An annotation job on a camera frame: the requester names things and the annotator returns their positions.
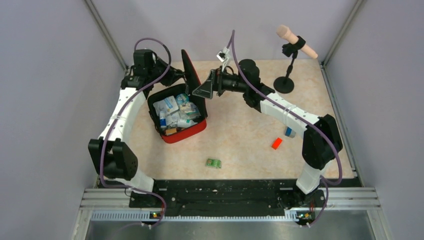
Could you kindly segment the small teal pad packet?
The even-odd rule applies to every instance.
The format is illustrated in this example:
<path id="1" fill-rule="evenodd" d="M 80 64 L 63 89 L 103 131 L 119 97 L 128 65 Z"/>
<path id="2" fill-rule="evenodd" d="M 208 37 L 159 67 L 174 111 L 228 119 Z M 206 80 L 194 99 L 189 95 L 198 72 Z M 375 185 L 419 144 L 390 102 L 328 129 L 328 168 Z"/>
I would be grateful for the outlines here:
<path id="1" fill-rule="evenodd" d="M 184 106 L 189 103 L 189 96 L 186 93 L 181 93 L 175 97 L 178 106 Z"/>

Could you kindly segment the clear bag wipe sachets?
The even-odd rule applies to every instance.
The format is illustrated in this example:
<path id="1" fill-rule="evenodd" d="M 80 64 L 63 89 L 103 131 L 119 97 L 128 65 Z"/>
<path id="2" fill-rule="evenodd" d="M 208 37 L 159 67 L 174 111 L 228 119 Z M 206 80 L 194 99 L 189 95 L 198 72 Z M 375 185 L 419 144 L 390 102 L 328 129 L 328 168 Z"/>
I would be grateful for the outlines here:
<path id="1" fill-rule="evenodd" d="M 197 106 L 190 102 L 185 105 L 179 106 L 179 115 L 181 119 L 196 119 L 201 116 L 199 109 Z"/>

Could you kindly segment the blue gauze packet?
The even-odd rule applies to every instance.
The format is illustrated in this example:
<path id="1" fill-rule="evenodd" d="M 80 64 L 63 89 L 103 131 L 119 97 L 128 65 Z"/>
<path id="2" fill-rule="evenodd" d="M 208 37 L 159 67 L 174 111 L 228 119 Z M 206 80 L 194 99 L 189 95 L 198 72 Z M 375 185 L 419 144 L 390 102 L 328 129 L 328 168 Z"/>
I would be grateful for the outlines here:
<path id="1" fill-rule="evenodd" d="M 179 110 L 176 98 L 173 95 L 168 96 L 163 100 L 154 102 L 153 107 L 158 116 L 160 115 L 160 112 L 164 112 L 165 114 L 172 114 Z"/>

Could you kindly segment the red black medicine kit case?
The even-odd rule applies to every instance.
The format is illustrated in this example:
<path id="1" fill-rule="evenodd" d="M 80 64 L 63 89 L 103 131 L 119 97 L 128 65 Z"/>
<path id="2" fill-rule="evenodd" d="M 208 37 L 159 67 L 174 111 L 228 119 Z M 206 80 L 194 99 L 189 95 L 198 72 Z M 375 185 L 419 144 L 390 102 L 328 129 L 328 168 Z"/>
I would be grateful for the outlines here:
<path id="1" fill-rule="evenodd" d="M 192 94 L 200 86 L 194 65 L 184 49 L 181 50 L 183 72 L 173 73 L 184 83 L 170 86 L 147 98 L 149 115 L 156 131 L 167 144 L 177 143 L 198 134 L 207 127 L 205 99 Z"/>

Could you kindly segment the white bottle green label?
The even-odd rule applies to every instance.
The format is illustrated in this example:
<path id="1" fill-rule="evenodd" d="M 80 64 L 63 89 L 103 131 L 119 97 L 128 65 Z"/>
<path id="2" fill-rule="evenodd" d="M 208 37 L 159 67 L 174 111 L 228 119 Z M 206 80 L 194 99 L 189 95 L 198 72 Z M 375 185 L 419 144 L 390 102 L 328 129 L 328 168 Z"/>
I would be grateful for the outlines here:
<path id="1" fill-rule="evenodd" d="M 192 120 L 192 119 L 179 119 L 177 122 L 177 127 L 178 128 L 182 128 L 182 129 L 186 129 L 186 128 L 190 128 L 191 126 L 196 125 L 197 123 Z"/>

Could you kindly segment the white blue tube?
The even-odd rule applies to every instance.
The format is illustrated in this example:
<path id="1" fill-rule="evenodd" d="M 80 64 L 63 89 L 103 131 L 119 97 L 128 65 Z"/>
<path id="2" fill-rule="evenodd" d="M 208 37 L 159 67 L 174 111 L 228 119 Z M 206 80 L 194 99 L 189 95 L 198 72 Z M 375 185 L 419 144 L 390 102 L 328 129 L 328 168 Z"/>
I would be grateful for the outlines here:
<path id="1" fill-rule="evenodd" d="M 167 128 L 167 114 L 164 111 L 159 112 L 159 126 L 161 129 Z"/>

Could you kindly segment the bandage roll packet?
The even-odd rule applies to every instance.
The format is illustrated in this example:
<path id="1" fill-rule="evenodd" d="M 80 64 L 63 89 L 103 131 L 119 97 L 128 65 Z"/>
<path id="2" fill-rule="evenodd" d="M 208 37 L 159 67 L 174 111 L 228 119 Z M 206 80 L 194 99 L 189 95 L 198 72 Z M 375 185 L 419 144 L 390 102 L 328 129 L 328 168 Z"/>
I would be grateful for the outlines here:
<path id="1" fill-rule="evenodd" d="M 167 127 L 174 128 L 178 125 L 178 121 L 180 120 L 180 114 L 178 111 L 171 114 L 167 114 L 165 120 Z"/>

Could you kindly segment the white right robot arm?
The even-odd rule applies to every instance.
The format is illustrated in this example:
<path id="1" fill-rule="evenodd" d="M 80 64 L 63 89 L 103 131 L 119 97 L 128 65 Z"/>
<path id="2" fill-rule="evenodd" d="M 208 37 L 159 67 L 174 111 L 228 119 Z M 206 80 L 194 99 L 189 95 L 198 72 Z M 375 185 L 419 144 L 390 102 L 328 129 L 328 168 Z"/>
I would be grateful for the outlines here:
<path id="1" fill-rule="evenodd" d="M 309 113 L 282 98 L 274 89 L 261 82 L 260 70 L 252 59 L 238 63 L 238 73 L 230 73 L 227 67 L 211 69 L 204 83 L 191 93 L 212 99 L 224 92 L 243 94 L 245 103 L 258 112 L 274 117 L 302 138 L 302 157 L 305 161 L 300 177 L 296 180 L 293 200 L 299 206 L 307 206 L 314 198 L 327 164 L 339 158 L 343 142 L 333 116 Z"/>

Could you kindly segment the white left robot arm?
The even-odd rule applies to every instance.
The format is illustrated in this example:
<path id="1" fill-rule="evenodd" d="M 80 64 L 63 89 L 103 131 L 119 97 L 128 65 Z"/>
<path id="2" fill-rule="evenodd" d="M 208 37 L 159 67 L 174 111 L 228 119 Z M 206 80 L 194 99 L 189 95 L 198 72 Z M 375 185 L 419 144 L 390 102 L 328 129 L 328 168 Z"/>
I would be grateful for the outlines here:
<path id="1" fill-rule="evenodd" d="M 128 143 L 139 109 L 146 102 L 153 82 L 171 85 L 183 77 L 183 71 L 169 66 L 151 49 L 133 53 L 133 66 L 123 78 L 114 111 L 98 138 L 91 139 L 88 151 L 101 180 L 111 180 L 141 192 L 149 207 L 160 202 L 154 179 L 138 167 L 138 158 Z"/>

